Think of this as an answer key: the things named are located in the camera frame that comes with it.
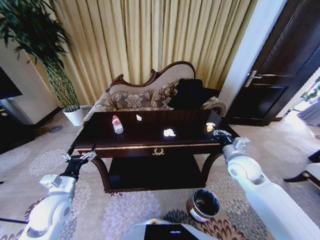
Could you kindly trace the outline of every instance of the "white robotic arm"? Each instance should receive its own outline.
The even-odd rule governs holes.
[[[224,140],[222,150],[229,174],[244,189],[247,200],[272,236],[277,240],[319,239],[318,226],[285,190],[268,179],[254,159],[246,155],[249,142],[245,137],[237,137],[232,144]]]
[[[95,146],[85,155],[71,156],[72,146],[64,159],[68,166],[60,176],[45,175],[40,183],[48,189],[48,196],[30,213],[29,222],[21,234],[20,240],[57,240],[61,229],[70,216],[75,184],[83,164],[95,158]]]

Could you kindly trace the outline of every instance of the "table drawer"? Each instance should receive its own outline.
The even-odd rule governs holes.
[[[78,148],[81,153],[90,149]],[[191,145],[129,146],[129,147],[97,147],[97,158],[148,157],[176,154],[209,154],[220,150],[218,143]]]

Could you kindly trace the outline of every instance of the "sofa armrest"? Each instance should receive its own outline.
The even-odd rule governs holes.
[[[98,101],[95,102],[95,104],[87,113],[87,115],[84,117],[82,124],[89,121],[89,119],[92,117],[92,115],[95,112],[98,113],[98,112],[115,112],[115,111],[117,111],[117,108],[111,99],[111,94],[109,92],[104,92],[101,95],[101,97],[98,99]]]
[[[215,96],[211,97],[208,101],[206,101],[200,109],[212,109],[214,110],[220,117],[226,113],[226,104],[223,101],[220,101]]]

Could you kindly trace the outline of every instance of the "curtain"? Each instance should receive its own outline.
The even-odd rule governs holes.
[[[120,74],[142,84],[151,68],[176,61],[191,62],[205,87],[220,90],[256,3],[59,0],[55,17],[72,43],[63,62],[80,104],[92,105]]]

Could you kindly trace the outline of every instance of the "lower shelf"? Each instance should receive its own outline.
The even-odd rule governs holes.
[[[115,157],[109,171],[111,190],[130,192],[203,188],[206,183],[192,154]]]

